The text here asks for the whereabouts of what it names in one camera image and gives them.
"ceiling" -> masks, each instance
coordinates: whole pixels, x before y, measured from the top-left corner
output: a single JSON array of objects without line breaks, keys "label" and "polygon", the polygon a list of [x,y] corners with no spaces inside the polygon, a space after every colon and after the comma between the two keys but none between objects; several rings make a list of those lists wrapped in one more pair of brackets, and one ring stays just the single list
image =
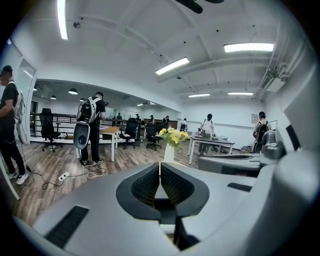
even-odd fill
[{"label": "ceiling", "polygon": [[[83,55],[93,69],[101,69],[104,62],[115,63],[115,56],[121,56],[127,65],[113,72],[120,69],[119,74],[145,88],[166,91],[182,100],[191,94],[231,98],[230,91],[255,93],[267,69],[290,62],[304,39],[288,14],[271,0],[197,3],[203,7],[201,14],[175,0],[68,0],[68,41],[60,36],[56,1],[40,1],[28,22],[47,59],[58,61],[52,49],[79,49],[63,61],[73,58],[83,65],[79,58]],[[74,22],[81,27],[74,28]],[[275,50],[224,52],[225,44],[242,42],[273,43]],[[155,74],[183,57],[190,63],[177,71]]]},{"label": "ceiling", "polygon": [[[81,98],[87,99],[99,91],[104,95],[103,100],[108,103],[125,101],[127,105],[132,105],[135,107],[137,104],[146,102],[145,99],[122,92],[112,91],[91,84],[83,84],[78,82],[37,80],[35,87],[37,90],[33,92],[32,96],[43,98],[48,101],[52,101],[50,97],[54,95],[59,101],[79,102]],[[71,88],[75,88],[78,94],[73,95],[68,93]]]}]

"flower bouquet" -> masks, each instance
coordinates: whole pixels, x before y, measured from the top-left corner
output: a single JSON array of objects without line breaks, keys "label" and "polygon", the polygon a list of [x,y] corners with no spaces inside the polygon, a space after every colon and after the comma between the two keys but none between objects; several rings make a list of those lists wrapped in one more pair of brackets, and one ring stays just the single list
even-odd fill
[{"label": "flower bouquet", "polygon": [[159,132],[159,136],[167,143],[164,152],[164,161],[173,162],[175,158],[175,148],[179,147],[179,145],[188,138],[188,134],[169,126],[168,130],[163,128]]}]

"office chair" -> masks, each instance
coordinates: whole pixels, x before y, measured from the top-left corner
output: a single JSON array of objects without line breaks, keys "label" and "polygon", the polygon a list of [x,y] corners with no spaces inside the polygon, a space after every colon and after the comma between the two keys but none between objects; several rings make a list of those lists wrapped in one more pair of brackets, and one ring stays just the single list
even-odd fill
[{"label": "office chair", "polygon": [[146,138],[148,139],[148,142],[151,142],[146,144],[146,148],[148,148],[149,146],[152,146],[154,147],[154,150],[157,150],[157,147],[160,147],[161,149],[162,146],[156,144],[156,141],[159,142],[160,140],[163,139],[162,137],[156,136],[157,126],[148,124],[145,126],[145,129],[146,129]]},{"label": "office chair", "polygon": [[58,144],[54,142],[54,138],[57,138],[60,136],[60,132],[57,132],[54,130],[53,120],[54,117],[51,113],[50,108],[43,108],[42,113],[39,115],[40,121],[41,121],[41,135],[44,140],[47,140],[47,138],[50,140],[50,143],[46,143],[44,147],[42,147],[42,151],[45,151],[46,147],[51,146],[52,151],[55,152],[56,149],[54,149],[53,145],[61,146],[61,144]]},{"label": "office chair", "polygon": [[136,148],[136,141],[132,142],[130,140],[136,138],[136,132],[137,132],[138,123],[136,121],[127,121],[126,122],[126,128],[125,128],[125,134],[129,136],[124,136],[124,134],[120,134],[119,137],[121,139],[125,139],[125,143],[123,144],[123,149],[126,149],[126,146],[132,145],[133,148]]}]

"wooden floor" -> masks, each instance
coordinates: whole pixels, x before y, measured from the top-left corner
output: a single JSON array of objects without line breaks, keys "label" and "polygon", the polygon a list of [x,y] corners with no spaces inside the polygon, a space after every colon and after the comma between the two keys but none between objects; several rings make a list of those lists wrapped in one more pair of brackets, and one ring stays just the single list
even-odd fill
[{"label": "wooden floor", "polygon": [[[119,144],[114,152],[114,162],[111,162],[111,145],[100,146],[99,156],[103,159],[103,164],[100,167],[106,169],[103,175],[125,171],[134,166],[163,161],[166,144],[165,141],[160,141],[159,144],[162,145],[162,148],[159,148],[157,151],[152,148],[146,149],[146,142],[141,143],[135,149],[129,146],[125,150],[123,149],[123,145]],[[31,168],[31,171],[41,174],[46,181],[61,184],[62,182],[58,181],[58,177],[65,172],[80,174],[83,171],[73,145],[64,145],[63,148],[58,147],[55,152],[52,152],[49,148],[46,148],[42,152],[42,147],[42,143],[33,143],[24,146],[23,151],[26,163]],[[174,160],[180,164],[197,169],[197,149],[195,148],[192,163],[189,165],[188,147],[189,142],[184,142],[181,153],[179,154],[178,150],[175,151]],[[72,190],[90,180],[87,178],[87,175],[70,176],[61,186],[49,184],[46,190],[42,189],[44,181],[37,174],[30,174],[29,178],[22,185],[16,185],[15,180],[12,181],[14,188],[20,196],[20,200],[16,200],[13,197],[9,200],[9,208],[12,215],[32,225],[35,219],[55,201],[60,200]]]}]

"chair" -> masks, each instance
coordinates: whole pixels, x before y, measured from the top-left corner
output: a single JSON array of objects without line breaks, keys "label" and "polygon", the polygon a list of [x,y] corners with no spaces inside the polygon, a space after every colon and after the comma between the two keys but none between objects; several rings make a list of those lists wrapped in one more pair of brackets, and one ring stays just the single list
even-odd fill
[{"label": "chair", "polygon": [[128,145],[132,145],[134,149],[136,148],[136,141],[132,142],[130,140],[136,138],[137,126],[138,126],[138,123],[136,121],[127,121],[126,122],[126,128],[125,128],[124,133],[129,136],[124,136],[124,134],[119,135],[119,137],[121,139],[125,139],[125,143],[123,144],[124,150],[126,149],[126,146],[128,146]]},{"label": "chair", "polygon": [[59,137],[61,133],[54,130],[54,125],[53,125],[54,117],[51,113],[51,109],[43,108],[42,113],[39,115],[39,117],[41,121],[42,138],[44,138],[45,140],[47,140],[48,138],[50,140],[50,143],[46,143],[46,145],[42,147],[42,151],[45,151],[46,147],[51,146],[52,151],[55,152],[56,150],[54,149],[53,145],[61,146],[62,148],[63,146],[61,144],[54,142],[54,138]]},{"label": "chair", "polygon": [[156,144],[156,141],[162,140],[162,137],[156,136],[157,126],[146,125],[145,129],[146,129],[146,138],[148,139],[148,142],[151,142],[146,144],[146,148],[148,148],[149,146],[154,147],[154,150],[157,150],[157,147],[162,148],[162,146]]}]

